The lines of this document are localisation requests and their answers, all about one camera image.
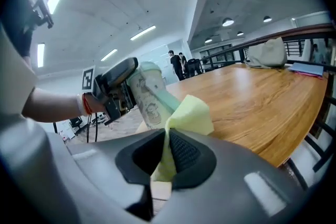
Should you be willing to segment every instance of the yellow cloth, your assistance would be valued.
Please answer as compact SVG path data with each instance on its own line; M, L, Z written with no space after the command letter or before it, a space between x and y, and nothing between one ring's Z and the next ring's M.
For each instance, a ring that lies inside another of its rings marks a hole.
M166 121L166 136L160 163L152 174L153 181L171 182L176 175L176 167L169 147L169 129L175 128L208 135L214 126L210 118L209 107L201 99L187 95L176 111Z

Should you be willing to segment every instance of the notebook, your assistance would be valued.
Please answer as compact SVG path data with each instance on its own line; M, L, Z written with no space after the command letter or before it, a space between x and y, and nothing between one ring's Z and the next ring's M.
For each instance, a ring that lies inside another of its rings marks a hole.
M323 66L306 65L304 63L295 62L291 67L288 68L288 70L323 76Z

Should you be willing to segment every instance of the white handbag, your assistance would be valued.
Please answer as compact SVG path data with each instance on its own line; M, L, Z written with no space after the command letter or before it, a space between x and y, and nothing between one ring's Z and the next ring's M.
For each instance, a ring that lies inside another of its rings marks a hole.
M287 62L287 54L281 37L249 47L248 57L250 62L245 59L245 64L254 68L280 68Z

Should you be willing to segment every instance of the table top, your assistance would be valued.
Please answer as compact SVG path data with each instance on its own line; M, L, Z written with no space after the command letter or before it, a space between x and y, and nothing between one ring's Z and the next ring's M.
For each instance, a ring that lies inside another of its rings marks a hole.
M210 135L249 148L274 166L284 163L313 125L327 87L289 70L231 65L167 86L183 100L187 94L210 108Z

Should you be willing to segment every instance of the qr code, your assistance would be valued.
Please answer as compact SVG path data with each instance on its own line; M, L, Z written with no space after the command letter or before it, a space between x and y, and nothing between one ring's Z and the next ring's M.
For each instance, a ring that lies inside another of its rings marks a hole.
M83 72L82 90L90 90L92 86L93 68Z

